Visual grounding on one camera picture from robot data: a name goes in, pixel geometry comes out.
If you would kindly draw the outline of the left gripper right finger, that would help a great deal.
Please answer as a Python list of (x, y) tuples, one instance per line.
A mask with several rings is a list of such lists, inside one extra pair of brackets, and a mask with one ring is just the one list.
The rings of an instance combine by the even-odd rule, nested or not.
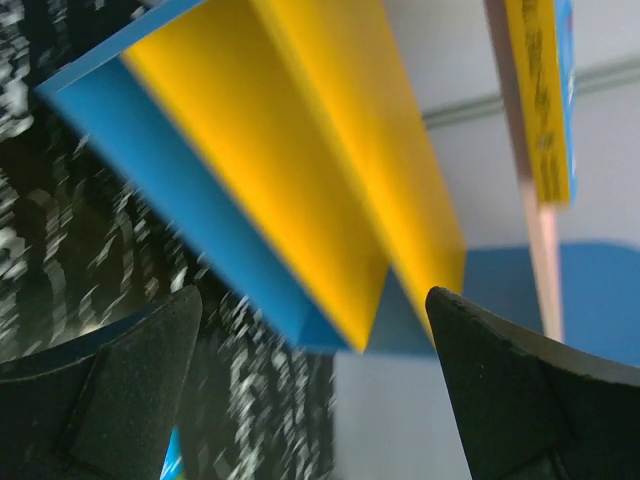
[(638, 368), (445, 288), (425, 309), (472, 478), (638, 478)]

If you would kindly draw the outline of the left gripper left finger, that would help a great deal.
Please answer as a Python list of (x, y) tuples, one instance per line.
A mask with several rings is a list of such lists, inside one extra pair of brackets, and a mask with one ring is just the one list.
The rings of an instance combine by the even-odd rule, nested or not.
[(160, 478), (201, 315), (187, 286), (2, 363), (2, 478)]

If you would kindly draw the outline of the blue 26-Storey Treehouse book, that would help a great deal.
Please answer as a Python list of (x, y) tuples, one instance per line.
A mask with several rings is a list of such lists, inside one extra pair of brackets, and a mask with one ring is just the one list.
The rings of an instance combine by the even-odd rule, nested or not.
[(570, 0), (556, 0), (554, 2), (554, 12), (567, 150), (568, 204), (571, 205), (576, 197), (577, 189), (576, 160), (574, 155), (574, 139), (572, 131), (575, 90), (575, 49), (572, 2)]

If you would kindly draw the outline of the black marble pattern mat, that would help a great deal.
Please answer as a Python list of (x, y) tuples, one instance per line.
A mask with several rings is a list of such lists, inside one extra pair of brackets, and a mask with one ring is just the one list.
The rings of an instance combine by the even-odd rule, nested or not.
[(174, 13), (1, 5), (1, 365), (194, 286), (202, 315), (174, 423), (187, 479), (330, 479), (333, 360), (271, 321), (317, 310), (115, 51)]

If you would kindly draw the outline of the colourful wooden bookshelf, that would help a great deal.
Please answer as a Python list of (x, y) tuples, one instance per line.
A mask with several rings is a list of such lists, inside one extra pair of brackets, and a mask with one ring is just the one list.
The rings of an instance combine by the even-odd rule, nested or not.
[(538, 202), (505, 13), (488, 1), (529, 242), (467, 245), (378, 1), (168, 1), (121, 63), (310, 305), (272, 324), (324, 353), (430, 356), (448, 288), (573, 348), (639, 360), (639, 250), (561, 243)]

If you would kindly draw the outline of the yellow book on shelf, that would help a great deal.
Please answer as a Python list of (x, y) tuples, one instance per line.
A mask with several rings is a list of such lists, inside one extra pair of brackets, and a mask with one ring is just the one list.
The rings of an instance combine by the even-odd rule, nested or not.
[(504, 2), (538, 202), (569, 206), (554, 0)]

